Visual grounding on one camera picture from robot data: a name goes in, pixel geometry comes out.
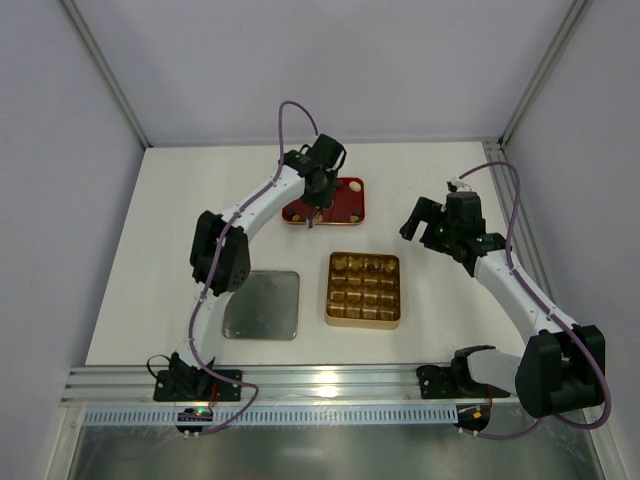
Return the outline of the gold chocolate box tray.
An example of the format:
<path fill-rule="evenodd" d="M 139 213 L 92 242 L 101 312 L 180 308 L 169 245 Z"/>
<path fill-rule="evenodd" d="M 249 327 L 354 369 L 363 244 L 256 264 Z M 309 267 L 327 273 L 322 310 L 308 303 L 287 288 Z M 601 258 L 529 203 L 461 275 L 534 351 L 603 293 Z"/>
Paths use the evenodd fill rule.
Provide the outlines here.
<path fill-rule="evenodd" d="M 384 265 L 393 257 L 392 268 Z M 395 330 L 401 319 L 400 260 L 395 255 L 333 252 L 325 321 L 334 327 Z"/>

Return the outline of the square metal plate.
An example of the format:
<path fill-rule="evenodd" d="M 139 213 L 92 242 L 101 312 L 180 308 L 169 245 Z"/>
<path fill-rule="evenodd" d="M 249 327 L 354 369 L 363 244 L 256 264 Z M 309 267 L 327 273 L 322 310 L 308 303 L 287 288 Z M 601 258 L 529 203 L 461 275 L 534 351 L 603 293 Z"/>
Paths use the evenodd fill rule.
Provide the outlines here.
<path fill-rule="evenodd" d="M 230 340 L 291 341 L 297 335 L 300 276 L 254 270 L 230 299 L 222 333 Z"/>

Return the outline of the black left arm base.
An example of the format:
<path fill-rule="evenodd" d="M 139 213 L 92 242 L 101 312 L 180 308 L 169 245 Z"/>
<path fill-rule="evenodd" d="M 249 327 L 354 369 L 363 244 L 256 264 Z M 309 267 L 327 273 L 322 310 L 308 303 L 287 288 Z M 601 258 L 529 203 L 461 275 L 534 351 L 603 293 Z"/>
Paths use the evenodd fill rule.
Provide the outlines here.
<path fill-rule="evenodd" d="M 240 401 L 241 370 L 216 369 L 216 376 L 211 376 L 182 361 L 177 353 L 154 355 L 145 367 L 155 380 L 153 400 L 156 402 Z"/>

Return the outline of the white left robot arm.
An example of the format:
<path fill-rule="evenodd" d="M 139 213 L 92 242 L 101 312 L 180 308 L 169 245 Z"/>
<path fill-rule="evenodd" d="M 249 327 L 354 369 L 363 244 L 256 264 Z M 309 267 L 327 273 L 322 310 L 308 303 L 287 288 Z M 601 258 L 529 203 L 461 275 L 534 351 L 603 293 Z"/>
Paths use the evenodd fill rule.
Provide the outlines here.
<path fill-rule="evenodd" d="M 212 370 L 214 356 L 209 331 L 215 315 L 248 279 L 249 246 L 276 214 L 300 200 L 320 210 L 332 205 L 337 173 L 347 152 L 334 138 L 320 134 L 312 145 L 280 152 L 276 169 L 256 190 L 222 213 L 203 212 L 196 223 L 189 263 L 192 277 L 202 287 L 190 315 L 187 334 L 171 355 L 167 378 L 156 390 L 170 391 L 179 400 L 201 400 L 219 375 Z"/>

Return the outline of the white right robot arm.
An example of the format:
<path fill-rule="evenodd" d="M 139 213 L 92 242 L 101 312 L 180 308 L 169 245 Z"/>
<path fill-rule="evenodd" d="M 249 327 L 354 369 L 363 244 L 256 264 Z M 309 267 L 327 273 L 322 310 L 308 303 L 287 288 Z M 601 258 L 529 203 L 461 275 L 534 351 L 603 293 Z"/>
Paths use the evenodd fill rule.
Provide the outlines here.
<path fill-rule="evenodd" d="M 445 203 L 421 197 L 400 229 L 412 240 L 450 256 L 481 284 L 513 322 L 525 343 L 521 356 L 490 345 L 455 352 L 451 367 L 465 393 L 489 385 L 518 397 L 534 418 L 602 405 L 605 339 L 595 326 L 581 326 L 552 305 L 507 249 L 490 233 L 480 197 L 472 191 L 447 195 Z"/>

